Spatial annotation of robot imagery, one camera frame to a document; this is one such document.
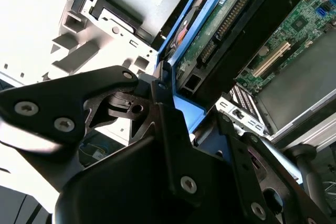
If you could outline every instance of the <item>blue connector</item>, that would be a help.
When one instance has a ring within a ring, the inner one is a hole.
[[[322,18],[326,16],[327,12],[322,7],[316,8],[316,13],[320,15]]]
[[[336,6],[336,0],[329,0],[334,6]]]

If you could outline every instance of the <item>cable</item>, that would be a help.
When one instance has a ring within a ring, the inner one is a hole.
[[[85,155],[92,157],[92,155],[87,154],[87,153],[86,153],[85,151],[83,151],[81,148],[79,148],[79,150],[80,150],[82,153],[84,153]]]
[[[101,150],[101,151],[104,152],[104,153],[108,153],[108,152],[109,152],[109,149],[108,149],[105,145],[101,145],[101,144],[88,144],[88,145],[91,145],[91,146],[93,146],[93,147],[96,147],[97,149]],[[107,151],[101,149],[99,146],[106,148]]]
[[[23,206],[23,203],[25,202],[25,199],[27,198],[27,195],[25,195],[25,197],[23,198],[23,200],[22,200],[22,202],[21,202],[21,205],[20,205],[20,207],[19,207],[19,211],[17,212],[17,215],[16,215],[16,217],[15,217],[15,220],[14,220],[14,224],[16,223],[16,221],[17,221],[17,218],[19,217],[19,214],[20,214],[20,211],[21,211],[21,208],[22,208],[22,206]]]

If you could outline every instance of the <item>screw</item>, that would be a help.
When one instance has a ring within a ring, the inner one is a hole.
[[[113,32],[114,34],[118,34],[118,33],[119,33],[119,27],[118,27],[118,26],[114,26],[114,27],[112,28],[112,32]]]
[[[196,182],[188,176],[183,176],[181,178],[181,186],[187,193],[190,194],[194,194],[197,191]]]
[[[126,71],[123,72],[123,75],[124,75],[126,78],[128,78],[128,79],[132,79],[132,78],[133,78],[132,75],[131,75],[130,73],[126,72]]]
[[[25,116],[35,115],[38,112],[38,106],[32,102],[18,102],[14,106],[16,113]]]
[[[309,224],[316,224],[316,222],[312,218],[308,218],[308,223]]]
[[[251,209],[252,212],[260,219],[260,220],[266,220],[266,213],[265,210],[261,207],[261,205],[259,205],[256,202],[253,202],[251,204]]]
[[[258,138],[256,137],[256,136],[251,136],[251,139],[253,140],[253,142],[255,142],[255,143],[258,143]]]
[[[58,118],[54,121],[54,127],[59,131],[70,132],[74,130],[75,123],[69,118]]]
[[[230,118],[228,118],[226,115],[223,115],[223,119],[228,123],[230,122]]]
[[[162,83],[159,83],[159,87],[161,88],[161,89],[166,89],[167,87],[164,85],[164,84],[162,84]]]

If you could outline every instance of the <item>black mounting arm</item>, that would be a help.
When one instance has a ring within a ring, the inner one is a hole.
[[[0,93],[0,141],[61,162],[92,129],[131,119],[130,145],[62,189],[56,223],[330,223],[256,136],[216,112],[191,144],[174,107],[171,67],[138,79],[114,66]],[[282,200],[279,203],[275,194]]]

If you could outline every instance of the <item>circuit board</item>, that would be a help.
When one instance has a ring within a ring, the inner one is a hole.
[[[185,68],[189,66],[191,62],[193,62],[194,59],[196,59],[202,52],[204,52],[204,49],[208,52],[208,54],[211,53],[211,49],[207,50],[206,48],[207,46],[211,47],[211,44],[208,44],[208,42],[214,36],[220,24],[223,22],[224,18],[227,16],[236,1],[237,0],[220,0],[218,2],[217,6],[214,8],[209,18],[205,22],[204,26],[199,31],[192,44],[189,46],[189,49],[178,63],[176,67],[177,80],[182,76]]]
[[[326,4],[328,4],[327,12],[321,8]],[[335,5],[335,0],[301,0],[236,78],[237,83],[252,94],[261,91],[318,37],[330,29],[336,29]],[[268,57],[284,43],[290,44],[287,51],[281,52],[276,61],[263,65]],[[256,74],[258,71],[256,69],[260,69],[261,65],[264,67],[260,71],[262,74]]]

